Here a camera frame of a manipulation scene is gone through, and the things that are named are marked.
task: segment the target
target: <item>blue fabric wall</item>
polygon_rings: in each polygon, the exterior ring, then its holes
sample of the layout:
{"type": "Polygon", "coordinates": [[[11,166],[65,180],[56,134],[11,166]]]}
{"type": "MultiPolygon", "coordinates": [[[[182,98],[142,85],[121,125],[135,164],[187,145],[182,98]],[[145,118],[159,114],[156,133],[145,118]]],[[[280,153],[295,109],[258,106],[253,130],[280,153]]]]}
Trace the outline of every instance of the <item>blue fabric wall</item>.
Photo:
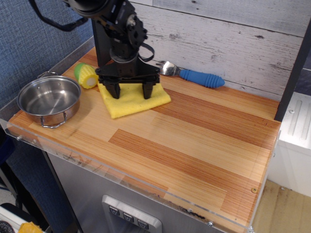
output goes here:
{"type": "MultiPolygon", "coordinates": [[[[60,24],[80,18],[61,0],[36,0],[43,16],[60,24]]],[[[0,3],[0,108],[19,90],[93,36],[90,20],[72,32],[42,22],[27,0],[0,3]]]]}
{"type": "MultiPolygon", "coordinates": [[[[43,16],[60,24],[80,18],[61,0],[36,2],[43,16]]],[[[42,22],[27,0],[2,0],[0,108],[15,98],[24,85],[48,71],[92,36],[90,20],[67,33],[42,22]]],[[[31,193],[53,232],[72,232],[68,231],[73,222],[69,207],[42,152],[24,142],[15,140],[14,144],[15,150],[6,160],[7,164],[31,193]]]]}

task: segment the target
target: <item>screw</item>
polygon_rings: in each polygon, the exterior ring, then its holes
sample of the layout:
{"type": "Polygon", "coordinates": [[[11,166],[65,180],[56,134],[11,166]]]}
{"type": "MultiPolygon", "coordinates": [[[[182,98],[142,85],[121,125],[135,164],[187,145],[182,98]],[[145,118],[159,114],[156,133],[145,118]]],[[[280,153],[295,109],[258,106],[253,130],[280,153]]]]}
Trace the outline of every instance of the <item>screw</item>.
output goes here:
{"type": "Polygon", "coordinates": [[[258,193],[258,189],[256,188],[252,188],[251,190],[252,190],[252,193],[258,193]]]}

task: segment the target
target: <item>white appliance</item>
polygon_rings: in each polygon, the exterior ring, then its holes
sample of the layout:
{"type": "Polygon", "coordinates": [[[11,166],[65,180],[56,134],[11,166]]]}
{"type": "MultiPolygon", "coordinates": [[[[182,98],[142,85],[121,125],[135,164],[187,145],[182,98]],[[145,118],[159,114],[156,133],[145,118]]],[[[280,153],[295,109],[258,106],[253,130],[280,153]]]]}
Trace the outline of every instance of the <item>white appliance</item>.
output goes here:
{"type": "Polygon", "coordinates": [[[311,96],[294,92],[269,169],[269,180],[311,197],[311,96]]]}

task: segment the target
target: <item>wooden tabletop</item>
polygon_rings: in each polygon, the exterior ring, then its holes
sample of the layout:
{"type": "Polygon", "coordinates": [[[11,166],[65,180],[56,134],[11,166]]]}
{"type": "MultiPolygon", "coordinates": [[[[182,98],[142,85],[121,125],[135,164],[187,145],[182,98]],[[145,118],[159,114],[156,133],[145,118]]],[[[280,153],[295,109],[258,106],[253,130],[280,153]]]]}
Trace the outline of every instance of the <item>wooden tabletop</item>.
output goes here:
{"type": "MultiPolygon", "coordinates": [[[[96,67],[95,49],[80,62],[96,67]]],[[[73,78],[75,65],[63,75],[73,78]]],[[[178,76],[160,81],[172,102],[152,110],[111,119],[95,87],[82,90],[79,111],[57,129],[42,128],[22,111],[10,122],[47,139],[42,148],[55,143],[76,151],[94,166],[120,171],[132,187],[186,213],[191,209],[192,217],[244,232],[279,131],[278,102],[224,86],[205,88],[178,76]]]]}

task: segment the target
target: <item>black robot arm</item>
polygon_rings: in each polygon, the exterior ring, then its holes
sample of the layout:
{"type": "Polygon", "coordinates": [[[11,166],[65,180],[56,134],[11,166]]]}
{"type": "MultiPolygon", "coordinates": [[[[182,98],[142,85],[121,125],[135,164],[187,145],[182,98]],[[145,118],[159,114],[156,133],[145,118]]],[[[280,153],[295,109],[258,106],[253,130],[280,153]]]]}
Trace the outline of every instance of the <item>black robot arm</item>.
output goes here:
{"type": "Polygon", "coordinates": [[[138,53],[140,47],[149,49],[153,54],[154,50],[144,43],[147,30],[143,28],[133,5],[128,0],[63,2],[83,18],[91,18],[100,24],[110,38],[110,56],[114,62],[96,69],[99,82],[116,99],[120,97],[120,83],[142,83],[144,98],[150,98],[153,85],[160,82],[159,68],[145,63],[153,55],[146,59],[141,58],[138,53]]]}

